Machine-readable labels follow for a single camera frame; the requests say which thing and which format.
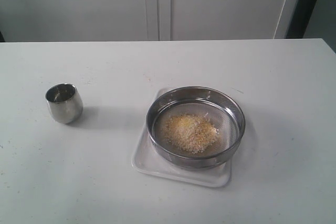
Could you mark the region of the yellow and white grains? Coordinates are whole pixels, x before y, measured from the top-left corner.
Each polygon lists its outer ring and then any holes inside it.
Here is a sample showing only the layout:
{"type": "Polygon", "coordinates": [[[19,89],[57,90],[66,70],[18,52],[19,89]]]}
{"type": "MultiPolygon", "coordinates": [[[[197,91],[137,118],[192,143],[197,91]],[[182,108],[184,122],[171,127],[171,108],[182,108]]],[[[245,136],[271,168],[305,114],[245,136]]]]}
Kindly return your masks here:
{"type": "Polygon", "coordinates": [[[165,139],[178,149],[198,154],[218,139],[217,128],[204,116],[182,114],[169,117],[163,126],[165,139]]]}

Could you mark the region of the stainless steel cup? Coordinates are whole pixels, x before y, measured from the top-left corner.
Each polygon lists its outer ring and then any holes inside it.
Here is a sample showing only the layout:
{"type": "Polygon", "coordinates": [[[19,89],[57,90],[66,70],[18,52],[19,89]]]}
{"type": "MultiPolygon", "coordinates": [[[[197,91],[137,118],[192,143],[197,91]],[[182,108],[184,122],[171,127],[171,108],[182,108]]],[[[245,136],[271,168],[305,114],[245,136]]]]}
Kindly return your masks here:
{"type": "Polygon", "coordinates": [[[51,87],[45,99],[50,115],[58,123],[69,124],[82,115],[83,101],[73,84],[60,83],[51,87]]]}

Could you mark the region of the round metal sieve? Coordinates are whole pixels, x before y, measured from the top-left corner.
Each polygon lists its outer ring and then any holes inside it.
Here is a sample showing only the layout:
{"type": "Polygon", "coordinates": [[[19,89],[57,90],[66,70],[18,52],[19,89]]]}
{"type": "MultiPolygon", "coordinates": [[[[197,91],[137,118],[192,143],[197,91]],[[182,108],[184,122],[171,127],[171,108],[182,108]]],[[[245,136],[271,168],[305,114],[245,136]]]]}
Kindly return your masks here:
{"type": "Polygon", "coordinates": [[[145,125],[162,158],[179,167],[203,169],[233,157],[244,136],[246,120],[240,106],[228,95],[191,86],[156,98],[145,125]]]}

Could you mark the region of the white square tray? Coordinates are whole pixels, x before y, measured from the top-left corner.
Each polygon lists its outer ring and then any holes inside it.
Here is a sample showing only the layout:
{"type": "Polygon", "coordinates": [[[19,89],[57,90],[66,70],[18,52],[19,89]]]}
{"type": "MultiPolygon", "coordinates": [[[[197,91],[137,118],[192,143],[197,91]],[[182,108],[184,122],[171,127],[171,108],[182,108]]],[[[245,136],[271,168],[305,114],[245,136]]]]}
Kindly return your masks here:
{"type": "Polygon", "coordinates": [[[185,183],[222,187],[231,176],[231,158],[240,144],[245,119],[229,96],[205,87],[161,89],[150,106],[145,127],[132,158],[141,173],[185,183]],[[205,117],[217,140],[197,154],[178,149],[164,139],[169,117],[189,114],[205,117]]]}

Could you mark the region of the white cabinet doors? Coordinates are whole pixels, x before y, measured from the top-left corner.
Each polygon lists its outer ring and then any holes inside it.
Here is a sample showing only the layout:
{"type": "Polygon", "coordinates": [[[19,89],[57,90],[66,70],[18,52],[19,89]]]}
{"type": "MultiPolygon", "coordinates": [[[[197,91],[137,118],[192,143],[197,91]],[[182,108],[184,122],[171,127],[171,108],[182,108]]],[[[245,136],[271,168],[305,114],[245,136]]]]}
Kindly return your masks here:
{"type": "Polygon", "coordinates": [[[1,0],[6,41],[284,38],[298,0],[1,0]]]}

